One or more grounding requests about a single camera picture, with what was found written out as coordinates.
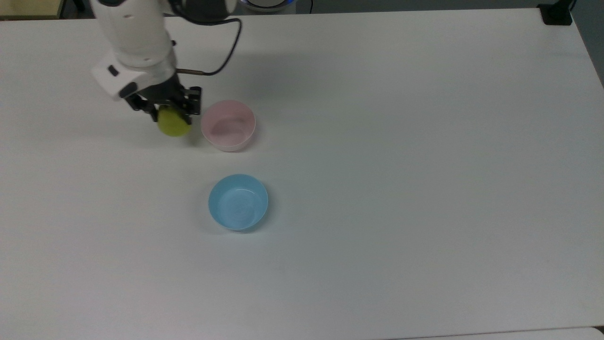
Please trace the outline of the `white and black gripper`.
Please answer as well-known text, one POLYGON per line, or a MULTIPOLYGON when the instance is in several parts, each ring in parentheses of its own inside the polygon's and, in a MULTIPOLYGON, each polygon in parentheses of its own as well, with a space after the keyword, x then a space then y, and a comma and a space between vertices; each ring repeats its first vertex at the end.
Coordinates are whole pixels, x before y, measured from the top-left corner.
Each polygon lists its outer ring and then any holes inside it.
POLYGON ((158 122, 157 106, 173 106, 186 117, 200 116, 202 88, 184 88, 176 73, 174 51, 156 65, 128 67, 109 52, 92 68, 99 86, 115 101, 124 100, 134 111, 143 111, 158 122))

